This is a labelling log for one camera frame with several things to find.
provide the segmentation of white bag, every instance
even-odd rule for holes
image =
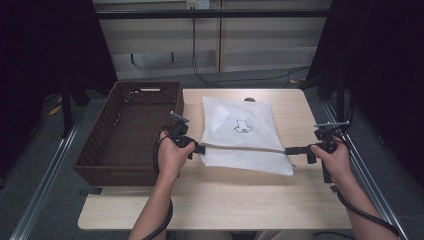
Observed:
[[[272,120],[269,103],[203,97],[205,166],[293,175]]]

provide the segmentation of wicker basket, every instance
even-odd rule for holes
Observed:
[[[179,82],[116,82],[74,165],[90,186],[152,186],[156,133],[183,114]]]

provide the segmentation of metal rail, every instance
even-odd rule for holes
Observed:
[[[328,9],[260,9],[260,10],[150,10],[150,11],[97,11],[95,13],[62,12],[56,15],[72,18],[97,19],[174,19],[174,18],[282,18],[282,17],[348,17],[358,11]]]
[[[337,114],[333,106],[329,103],[324,103],[323,106],[330,122],[332,123],[337,122]],[[397,219],[396,214],[394,213],[393,209],[390,207],[386,198],[381,193],[380,188],[377,186],[377,183],[374,181],[374,178],[371,176],[371,173],[369,172],[367,166],[365,165],[364,160],[359,155],[358,150],[353,144],[352,139],[347,133],[343,133],[342,136],[344,140],[350,146],[352,164],[356,172],[358,173],[358,177],[360,178],[361,183],[366,188],[368,196],[371,198],[371,201],[376,206],[381,217],[385,219],[387,222],[389,222],[390,224],[394,225],[399,230],[400,238],[402,240],[408,240],[408,237],[406,236],[405,231],[400,225],[400,222]]]

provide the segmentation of gray floor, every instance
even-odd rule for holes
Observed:
[[[129,55],[121,57],[123,59],[119,61],[114,59],[118,76],[119,74],[122,74],[120,76],[128,74],[128,77],[134,78],[131,74],[137,71],[125,70],[134,68],[134,66],[131,66]],[[140,61],[144,57],[136,56],[136,63],[141,64],[142,67],[148,67],[150,63],[147,64],[146,61]],[[190,63],[189,54],[186,54],[185,59]],[[164,69],[169,69],[168,64],[171,63],[160,64],[163,64],[163,67],[154,69],[150,66],[150,70],[138,71],[140,77],[135,78],[146,81],[180,80],[183,81],[183,85],[186,88],[214,87],[199,81],[195,75],[188,74],[192,69],[187,62],[181,63],[180,70],[174,71],[174,76],[167,77],[164,77],[164,75],[170,75],[172,71],[165,71]],[[308,64],[308,62],[297,62],[291,67],[300,67],[305,64]],[[279,68],[276,70],[256,69],[254,71],[215,73],[214,69],[205,69],[203,72],[203,68],[207,68],[207,66],[199,64],[199,71],[207,81],[266,79],[284,76],[289,70],[289,68]],[[151,75],[141,77],[143,72],[148,72]],[[303,79],[306,74],[307,69],[302,69],[291,74],[290,79]],[[220,86],[225,88],[283,88],[286,86],[287,81],[287,77],[281,77],[261,81],[230,81],[220,83]],[[297,83],[289,82],[287,84],[288,88],[295,88],[296,86]],[[88,232],[80,230],[77,225],[78,216],[85,201],[84,197],[79,196],[79,194],[81,189],[86,189],[88,185],[72,170],[72,165],[104,103],[104,99],[101,99],[96,93],[90,92],[90,95],[93,99],[88,107],[80,108],[74,106],[73,108],[74,116],[78,116],[78,113],[82,114],[82,121],[79,124],[73,144],[64,156],[63,162],[59,165],[58,174],[47,194],[47,198],[42,204],[40,212],[37,214],[36,221],[29,226],[31,230],[29,239],[126,239],[128,237],[127,231]],[[316,89],[306,90],[305,96],[316,122],[326,122],[327,116],[323,111],[322,102],[317,97]],[[330,100],[330,103],[334,103],[334,97]],[[46,103],[46,109],[51,106],[49,104],[52,103]],[[390,146],[380,144],[378,132],[367,121],[366,117],[361,114],[360,109],[355,110],[354,122],[349,129],[349,134],[364,158],[382,194],[386,197],[388,204],[393,208],[400,220],[409,239],[421,239],[424,236],[424,229],[422,228],[424,226],[424,192],[422,188],[401,167]],[[10,170],[6,186],[0,191],[0,239],[10,238],[19,223],[59,147],[62,140],[62,130],[61,112],[53,116],[43,114],[37,131]],[[345,238],[322,235],[316,239]]]

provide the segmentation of metal bar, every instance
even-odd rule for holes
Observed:
[[[337,122],[337,115],[333,106],[331,106],[328,103],[324,103],[323,106],[324,106],[325,112],[328,115],[329,120],[333,123]],[[371,201],[376,206],[381,217],[385,219],[386,221],[388,221],[390,224],[394,225],[399,230],[400,238],[402,240],[408,240],[408,237],[406,236],[405,231],[400,225],[400,222],[397,219],[393,209],[390,207],[389,203],[387,202],[387,200],[384,198],[383,194],[381,193],[380,188],[377,186],[376,182],[374,181],[374,178],[371,176],[371,173],[369,172],[367,166],[365,165],[365,162],[362,159],[361,155],[359,155],[359,152],[356,149],[355,145],[353,144],[353,141],[350,138],[349,134],[343,133],[342,137],[350,146],[352,164],[356,172],[358,173],[358,177],[360,178],[361,183],[366,188],[368,196],[371,198]]]
[[[68,149],[74,140],[79,123],[82,119],[82,115],[83,113],[79,113],[78,119],[74,127],[69,132],[68,137],[63,138],[61,140],[60,145],[46,173],[44,174],[44,177],[40,185],[37,188],[37,191],[34,193],[31,199],[31,202],[25,209],[25,212],[22,215],[21,219],[19,220],[19,223],[16,226],[15,230],[13,231],[12,236],[10,237],[10,240],[28,239],[28,236],[32,230],[32,227],[34,226],[35,221],[37,220],[38,215],[40,214],[41,209],[46,201],[47,195],[50,192],[50,189],[60,169],[63,159],[65,158],[66,153],[68,152]]]
[[[97,11],[96,13],[60,13],[59,16],[98,19],[174,19],[174,18],[280,18],[280,17],[346,17],[356,11],[327,9],[260,9],[260,10],[151,10]]]

